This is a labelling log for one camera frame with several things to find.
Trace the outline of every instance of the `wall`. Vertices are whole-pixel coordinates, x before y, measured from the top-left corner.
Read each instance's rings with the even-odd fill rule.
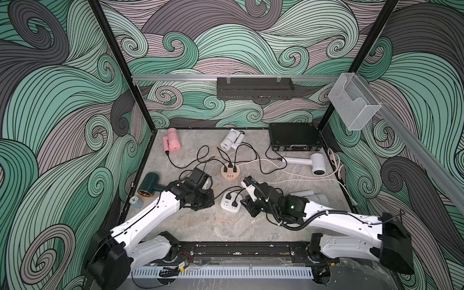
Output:
[[[1,288],[74,289],[150,132],[86,0],[2,1],[0,39]]]
[[[463,174],[464,6],[396,9],[359,73],[458,182]],[[464,287],[464,218],[380,115],[348,132],[334,113],[324,130],[364,214],[406,211],[416,274],[406,289]]]
[[[102,0],[133,74],[347,72],[383,1]],[[318,123],[332,84],[297,83],[290,101],[219,101],[208,82],[141,82],[158,127]]]

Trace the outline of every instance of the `aluminum rail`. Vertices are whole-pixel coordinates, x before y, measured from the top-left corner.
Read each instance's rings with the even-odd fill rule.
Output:
[[[191,75],[191,74],[140,74],[132,75],[134,82],[216,82],[219,77],[290,77],[293,82],[336,82],[340,75]]]

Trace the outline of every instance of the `white cable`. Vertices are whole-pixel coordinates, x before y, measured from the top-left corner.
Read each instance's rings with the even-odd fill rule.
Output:
[[[349,193],[349,191],[347,190],[347,188],[345,187],[345,185],[343,183],[339,182],[337,179],[328,178],[328,177],[334,175],[335,173],[337,173],[338,178],[340,178],[340,170],[342,169],[343,164],[341,164],[340,157],[338,156],[337,153],[333,152],[332,148],[328,148],[327,153],[329,155],[330,161],[333,163],[333,165],[335,167],[335,171],[332,172],[331,174],[326,175],[326,176],[321,176],[321,177],[314,177],[314,176],[306,176],[306,175],[301,175],[301,174],[297,174],[297,173],[292,173],[292,172],[288,172],[288,171],[285,171],[285,170],[281,169],[283,172],[285,172],[287,174],[296,175],[296,176],[309,178],[309,179],[287,179],[287,180],[282,180],[282,181],[278,181],[278,182],[267,182],[267,184],[279,184],[279,183],[287,182],[287,181],[300,181],[300,180],[306,180],[306,181],[335,180],[343,187],[343,189],[345,189],[345,191],[348,194],[348,197],[351,200],[351,203],[354,206],[358,205],[358,203],[353,199],[353,197],[351,196],[351,194]],[[274,164],[275,167],[279,168],[279,166],[277,164],[275,164],[273,161],[271,161],[269,159],[266,159],[266,158],[255,159],[255,160],[252,160],[250,162],[241,163],[240,165],[242,166],[242,165],[245,165],[245,164],[250,164],[250,163],[256,162],[258,160],[266,160],[266,161]]]

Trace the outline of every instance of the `red wire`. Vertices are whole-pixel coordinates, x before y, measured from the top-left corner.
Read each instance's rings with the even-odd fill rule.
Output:
[[[184,254],[184,255],[185,255],[185,257],[187,257],[187,258],[188,258],[188,262],[190,263],[190,259],[192,258],[192,256],[190,256],[190,254],[189,254],[189,253],[188,253],[188,256],[187,256],[187,254],[186,254],[186,253],[188,253],[188,252],[187,252],[187,251],[186,251],[186,252],[180,252],[179,254]]]

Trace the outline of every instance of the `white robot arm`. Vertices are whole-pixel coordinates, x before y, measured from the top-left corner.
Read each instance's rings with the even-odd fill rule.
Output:
[[[173,261],[179,241],[168,232],[140,243],[166,217],[186,204],[198,210],[214,204],[213,191],[203,186],[204,172],[192,175],[182,183],[171,182],[160,196],[136,216],[114,227],[110,232],[97,232],[92,238],[82,268],[102,289],[116,289],[130,271],[154,260]],[[322,263],[338,257],[365,258],[380,262],[397,272],[412,274],[411,236],[401,222],[388,213],[382,218],[335,210],[305,198],[278,193],[266,183],[245,178],[242,185],[249,196],[241,203],[252,217],[271,213],[279,226],[301,230],[318,226],[346,236],[313,234],[308,255]]]

